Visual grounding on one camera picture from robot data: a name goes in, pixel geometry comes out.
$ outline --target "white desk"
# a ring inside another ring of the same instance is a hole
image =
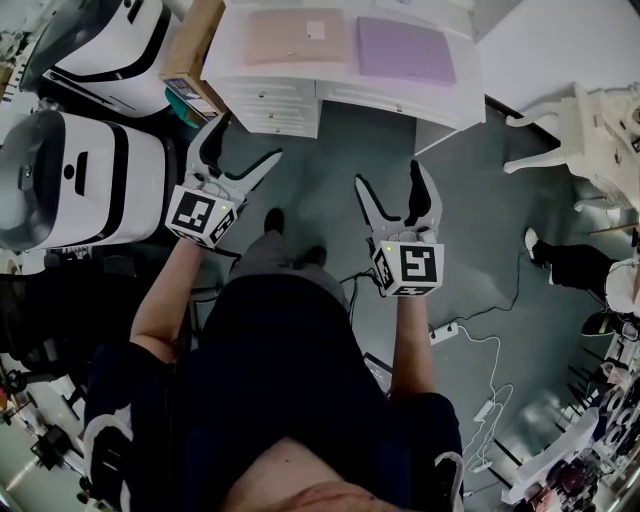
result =
[[[525,496],[533,484],[544,483],[549,471],[561,460],[573,461],[592,444],[591,436],[598,426],[598,410],[594,407],[585,411],[575,425],[571,425],[560,438],[537,457],[518,468],[513,487],[502,491],[502,501],[515,505]]]
[[[463,9],[443,1],[434,1],[429,7],[420,3],[419,8],[408,11],[421,16],[416,17],[377,6],[392,4],[381,0],[304,0],[298,3],[301,9],[343,9],[350,40],[346,63],[246,66],[244,29],[251,12],[265,9],[260,5],[228,6],[211,43],[202,79],[211,84],[250,132],[316,138],[324,100],[363,105],[424,120],[423,126],[430,133],[429,140],[436,142],[485,121],[482,68],[472,39],[470,15]],[[422,25],[445,32],[457,83],[442,87],[361,75],[356,34],[359,16]]]

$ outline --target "black cable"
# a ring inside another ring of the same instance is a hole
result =
[[[477,313],[474,313],[471,316],[457,316],[453,320],[450,320],[449,323],[455,322],[456,320],[468,321],[468,320],[471,320],[472,318],[475,318],[477,316],[484,315],[486,313],[490,313],[491,311],[503,311],[505,313],[508,313],[509,311],[513,310],[513,307],[516,305],[516,301],[518,300],[518,297],[520,296],[520,261],[522,260],[522,255],[523,254],[528,254],[528,253],[529,253],[529,251],[523,251],[520,254],[518,254],[518,263],[517,263],[517,268],[516,268],[516,273],[517,273],[516,294],[513,297],[513,300],[511,301],[511,304],[509,305],[509,307],[501,308],[500,306],[491,306],[490,308],[484,309],[482,311],[478,311]]]
[[[371,279],[371,281],[373,281],[373,284],[376,285],[376,290],[378,290],[378,293],[384,298],[384,295],[382,295],[382,293],[380,292],[380,282],[376,277],[375,270],[373,269],[373,267],[369,267],[364,272],[357,272],[352,276],[345,277],[342,281],[340,281],[340,284],[344,284],[347,281],[353,281],[353,293],[351,294],[351,299],[349,300],[349,310],[348,310],[349,323],[351,325],[353,325],[353,315],[354,315],[355,306],[356,306],[356,299],[358,298],[358,279],[361,277],[366,277],[368,279]]]
[[[220,256],[226,256],[227,258],[233,258],[235,262],[240,261],[242,258],[242,254],[238,254],[237,252],[226,251],[225,249],[220,249],[219,247],[215,247],[213,252],[219,254]]]

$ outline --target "chair leg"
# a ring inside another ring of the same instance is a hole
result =
[[[491,473],[498,480],[500,480],[507,489],[513,489],[513,485],[511,485],[509,481],[506,478],[504,478],[500,473],[498,473],[495,469],[489,468],[489,473]]]
[[[597,359],[598,361],[600,361],[601,363],[606,363],[606,361],[604,359],[602,359],[598,354],[596,354],[595,352],[589,350],[588,348],[584,348],[581,347],[582,351],[586,354],[589,354],[591,357],[593,357],[594,359]]]
[[[585,377],[583,374],[581,374],[578,370],[576,370],[573,366],[569,365],[569,371],[571,373],[573,373],[576,377],[578,377],[579,379],[585,381],[585,382],[589,382],[589,379],[587,377]]]
[[[573,205],[573,209],[577,212],[581,212],[585,206],[591,208],[598,208],[600,210],[615,210],[620,208],[620,205],[613,204],[606,197],[595,197],[593,199],[580,199]]]
[[[571,407],[573,409],[573,412],[575,412],[578,416],[580,416],[582,418],[582,413],[576,409],[573,404],[569,404],[569,407]]]
[[[502,450],[502,452],[507,457],[509,457],[513,462],[515,462],[516,466],[518,466],[518,467],[522,466],[522,462],[520,462],[513,453],[511,453],[509,450],[507,450],[507,448],[500,441],[498,441],[497,439],[494,439],[493,442],[495,443],[495,445],[498,448],[500,448],[500,450]]]
[[[585,402],[584,394],[582,393],[582,391],[580,391],[575,386],[572,386],[571,384],[567,384],[567,386],[569,388],[569,391],[571,391],[571,394],[573,395],[573,397],[578,402],[578,405],[586,411],[589,408],[589,405]]]
[[[528,158],[522,158],[521,160],[507,162],[504,164],[504,172],[511,174],[524,167],[554,167],[556,165],[566,164],[567,159],[568,155],[560,147],[541,155],[534,155]]]
[[[521,128],[523,126],[535,123],[538,119],[548,115],[560,115],[560,103],[547,102],[540,103],[528,110],[525,110],[522,114],[522,119],[516,119],[512,116],[507,116],[506,122],[509,126],[514,128]]]

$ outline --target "black shoe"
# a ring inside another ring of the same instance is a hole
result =
[[[583,336],[608,336],[622,332],[622,321],[613,313],[594,313],[582,326]]]
[[[544,260],[540,257],[540,251],[538,250],[541,244],[544,245],[544,242],[538,238],[537,233],[532,228],[527,229],[524,235],[524,245],[529,251],[531,263],[536,267],[544,268]]]
[[[264,232],[274,229],[280,234],[284,231],[284,212],[280,208],[271,208],[264,219]]]
[[[309,265],[310,263],[324,267],[327,263],[327,250],[321,245],[316,245],[298,259],[298,264],[301,266]]]

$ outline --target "desk drawer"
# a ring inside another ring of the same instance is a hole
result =
[[[216,91],[226,103],[290,103],[313,106],[316,88],[313,80],[295,78],[225,78],[217,81]]]
[[[242,119],[258,121],[276,122],[299,122],[317,123],[318,107],[307,107],[304,105],[256,105],[255,103],[229,103],[229,108],[233,113]]]
[[[419,119],[426,119],[446,126],[455,126],[458,118],[439,109],[422,105],[415,100],[394,98],[382,90],[370,89],[351,84],[337,82],[316,82],[319,99],[340,101],[365,107],[397,112]]]
[[[318,137],[318,125],[316,123],[280,123],[249,121],[243,122],[245,128],[251,133],[272,133],[274,135],[294,135],[297,137]]]

